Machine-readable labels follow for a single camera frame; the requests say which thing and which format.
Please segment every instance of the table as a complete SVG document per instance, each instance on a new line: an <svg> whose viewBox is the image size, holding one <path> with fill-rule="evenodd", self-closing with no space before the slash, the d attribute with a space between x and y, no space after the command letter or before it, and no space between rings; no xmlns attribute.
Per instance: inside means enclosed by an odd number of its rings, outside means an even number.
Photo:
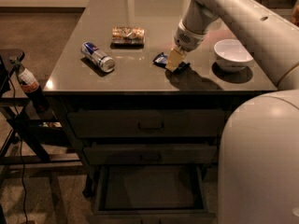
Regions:
<svg viewBox="0 0 299 224"><path fill-rule="evenodd" d="M199 171L196 187L202 194L202 166L197 164L213 161L229 115L248 99L277 89L257 63L235 74L225 74L218 68L214 44L235 37L221 21L212 25L201 46L188 55L191 67L182 74L155 66L153 58L174 46L173 36L188 3L91 0L46 84L44 92L51 107L96 184L95 214L146 215L154 211L140 200L113 206L105 193L111 192L108 181L113 175L111 186L124 188L115 182L124 172L123 166L141 180L144 176L136 167L143 167L149 174L157 172L156 165L165 168L164 172L167 168L181 172L180 165L192 163L188 172ZM144 28L144 47L111 46L114 26ZM103 74L83 58L79 49L86 41L115 60L115 71ZM182 211L175 205L165 212L203 214L205 200L200 210L188 205L184 208Z"/></svg>

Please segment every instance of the packaged food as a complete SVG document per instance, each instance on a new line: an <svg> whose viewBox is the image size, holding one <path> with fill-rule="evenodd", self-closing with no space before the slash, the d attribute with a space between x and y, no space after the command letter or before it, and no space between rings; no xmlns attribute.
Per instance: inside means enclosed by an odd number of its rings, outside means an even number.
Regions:
<svg viewBox="0 0 299 224"><path fill-rule="evenodd" d="M158 54L154 59L153 63L157 66L160 66L162 68L166 68L168 62L168 56L165 55L163 52ZM178 65L178 68L173 72L174 74L181 74L184 70L187 69L187 67L190 66L190 63L181 62Z"/></svg>
<svg viewBox="0 0 299 224"><path fill-rule="evenodd" d="M144 29L140 27L117 26L112 28L112 44L144 45Z"/></svg>

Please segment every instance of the white bowl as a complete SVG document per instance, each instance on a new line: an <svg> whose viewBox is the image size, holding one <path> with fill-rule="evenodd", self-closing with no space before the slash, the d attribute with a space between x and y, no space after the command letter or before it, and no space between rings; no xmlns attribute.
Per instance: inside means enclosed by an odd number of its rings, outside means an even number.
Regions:
<svg viewBox="0 0 299 224"><path fill-rule="evenodd" d="M225 39L214 46L216 63L225 72L237 72L253 64L253 58L239 40Z"/></svg>

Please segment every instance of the drawer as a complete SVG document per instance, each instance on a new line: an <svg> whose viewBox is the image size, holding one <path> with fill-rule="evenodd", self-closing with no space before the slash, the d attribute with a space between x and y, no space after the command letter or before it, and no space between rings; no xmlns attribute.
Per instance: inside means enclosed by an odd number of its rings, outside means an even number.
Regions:
<svg viewBox="0 0 299 224"><path fill-rule="evenodd" d="M155 217L205 212L201 172L195 164L114 165L101 169L94 202L96 215Z"/></svg>
<svg viewBox="0 0 299 224"><path fill-rule="evenodd" d="M93 110L67 119L78 138L216 136L224 126L218 109Z"/></svg>
<svg viewBox="0 0 299 224"><path fill-rule="evenodd" d="M160 219L161 224L215 224L217 223L216 215L214 214L202 214L197 217L162 217Z"/></svg>
<svg viewBox="0 0 299 224"><path fill-rule="evenodd" d="M90 165L211 163L217 148L206 144L116 144L83 148Z"/></svg>

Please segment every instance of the soda can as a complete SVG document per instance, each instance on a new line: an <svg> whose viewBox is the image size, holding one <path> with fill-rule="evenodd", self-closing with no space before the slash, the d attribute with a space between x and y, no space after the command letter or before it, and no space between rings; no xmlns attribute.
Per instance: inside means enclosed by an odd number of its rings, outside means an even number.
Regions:
<svg viewBox="0 0 299 224"><path fill-rule="evenodd" d="M110 73L114 70L114 60L105 54L101 49L91 42L83 43L81 53L90 60L94 65L98 66L103 72Z"/></svg>

